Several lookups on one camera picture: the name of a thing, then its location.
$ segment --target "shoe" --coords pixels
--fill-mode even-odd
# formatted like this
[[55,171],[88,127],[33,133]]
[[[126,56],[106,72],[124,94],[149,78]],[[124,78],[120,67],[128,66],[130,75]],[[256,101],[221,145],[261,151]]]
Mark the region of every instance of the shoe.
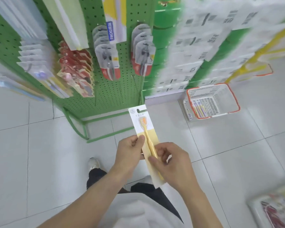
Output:
[[92,170],[92,169],[95,169],[95,168],[100,168],[100,164],[99,164],[99,161],[97,158],[95,157],[91,157],[88,161],[88,167],[89,167],[89,172]]
[[141,183],[148,183],[148,184],[153,185],[152,178],[151,178],[151,176],[150,176],[150,175],[145,176],[145,178],[144,178],[144,179],[142,179],[140,182],[141,182]]

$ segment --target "hand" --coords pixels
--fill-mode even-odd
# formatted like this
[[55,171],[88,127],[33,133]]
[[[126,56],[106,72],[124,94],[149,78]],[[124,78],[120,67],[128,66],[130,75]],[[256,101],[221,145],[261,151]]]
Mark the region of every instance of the hand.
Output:
[[181,195],[186,191],[200,190],[189,154],[172,142],[155,146],[158,159],[150,156],[149,162],[161,173],[163,178]]
[[144,142],[144,135],[139,136],[139,138],[137,135],[133,135],[118,143],[115,163],[111,170],[121,174],[123,180],[131,178],[139,160],[144,159],[143,154],[141,154]]

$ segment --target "shopping basket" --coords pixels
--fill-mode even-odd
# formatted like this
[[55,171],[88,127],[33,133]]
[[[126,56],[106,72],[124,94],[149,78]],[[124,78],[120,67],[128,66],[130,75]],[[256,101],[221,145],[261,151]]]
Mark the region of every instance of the shopping basket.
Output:
[[217,117],[241,109],[234,93],[225,83],[187,89],[183,104],[189,120]]

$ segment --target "white shirt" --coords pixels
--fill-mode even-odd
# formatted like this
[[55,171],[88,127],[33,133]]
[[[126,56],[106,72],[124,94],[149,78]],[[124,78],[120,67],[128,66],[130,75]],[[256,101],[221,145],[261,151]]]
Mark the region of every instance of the white shirt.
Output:
[[182,221],[142,193],[118,194],[104,214],[101,228],[179,228]]

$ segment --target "yellow toothbrush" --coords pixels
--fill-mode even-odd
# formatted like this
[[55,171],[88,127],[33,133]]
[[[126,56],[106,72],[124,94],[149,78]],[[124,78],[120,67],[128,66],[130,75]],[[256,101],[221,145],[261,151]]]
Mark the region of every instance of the yellow toothbrush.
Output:
[[[151,151],[151,155],[158,159],[157,152],[156,152],[155,147],[153,145],[153,142],[151,141],[151,139],[149,137],[149,134],[148,134],[148,130],[147,130],[148,121],[147,121],[147,118],[146,117],[140,117],[139,121],[140,121],[140,124],[141,124],[141,126],[143,127],[143,129],[145,131],[145,135],[147,137],[147,143],[148,143],[148,146],[149,146],[149,150]],[[163,176],[160,174],[160,172],[158,172],[158,175],[160,176],[161,180],[164,180]]]

